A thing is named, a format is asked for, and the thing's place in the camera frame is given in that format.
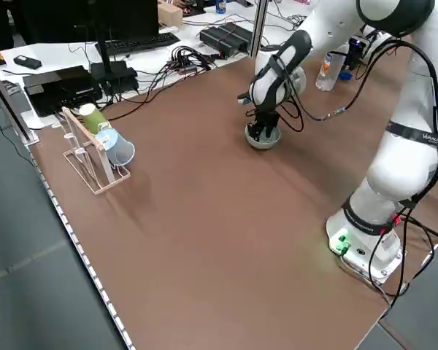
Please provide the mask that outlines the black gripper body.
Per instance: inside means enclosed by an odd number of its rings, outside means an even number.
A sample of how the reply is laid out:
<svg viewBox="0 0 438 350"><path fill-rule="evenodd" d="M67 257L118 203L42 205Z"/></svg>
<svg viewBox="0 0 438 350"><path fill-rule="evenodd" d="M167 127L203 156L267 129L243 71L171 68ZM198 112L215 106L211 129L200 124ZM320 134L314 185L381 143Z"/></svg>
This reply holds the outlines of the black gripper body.
<svg viewBox="0 0 438 350"><path fill-rule="evenodd" d="M345 59L345 66L349 70L354 70L358 67L363 54L366 44L359 39L350 38L349 39L349 50Z"/></svg>
<svg viewBox="0 0 438 350"><path fill-rule="evenodd" d="M276 128L280 119L280 114L276 107L266 109L262 106L256 108L255 124L264 128Z"/></svg>

